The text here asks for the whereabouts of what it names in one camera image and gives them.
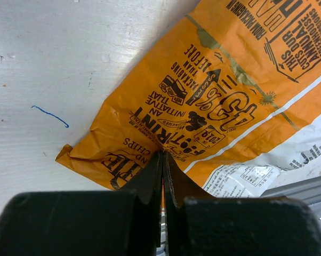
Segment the orange kettle chip bag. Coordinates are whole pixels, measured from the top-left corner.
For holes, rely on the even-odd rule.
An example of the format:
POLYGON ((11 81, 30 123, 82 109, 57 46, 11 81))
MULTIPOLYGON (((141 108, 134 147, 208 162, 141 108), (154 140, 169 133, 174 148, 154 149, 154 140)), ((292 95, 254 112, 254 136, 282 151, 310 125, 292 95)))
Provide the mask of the orange kettle chip bag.
POLYGON ((200 1, 56 160, 109 189, 156 151, 216 197, 321 155, 321 1, 200 1))

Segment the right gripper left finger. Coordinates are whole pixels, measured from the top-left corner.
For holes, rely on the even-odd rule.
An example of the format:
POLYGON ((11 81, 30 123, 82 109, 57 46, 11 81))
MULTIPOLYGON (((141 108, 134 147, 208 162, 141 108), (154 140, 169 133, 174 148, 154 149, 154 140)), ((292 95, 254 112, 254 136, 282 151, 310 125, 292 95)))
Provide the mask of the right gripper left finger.
POLYGON ((155 255, 162 152, 115 191, 20 193, 0 215, 0 255, 155 255))

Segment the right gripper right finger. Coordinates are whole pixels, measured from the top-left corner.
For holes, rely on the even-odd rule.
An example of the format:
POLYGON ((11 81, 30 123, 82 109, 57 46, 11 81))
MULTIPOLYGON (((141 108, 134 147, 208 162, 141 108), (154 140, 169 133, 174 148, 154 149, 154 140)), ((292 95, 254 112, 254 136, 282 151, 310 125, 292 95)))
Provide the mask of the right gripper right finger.
POLYGON ((321 255, 312 210, 287 197, 214 197, 163 153, 167 255, 321 255))

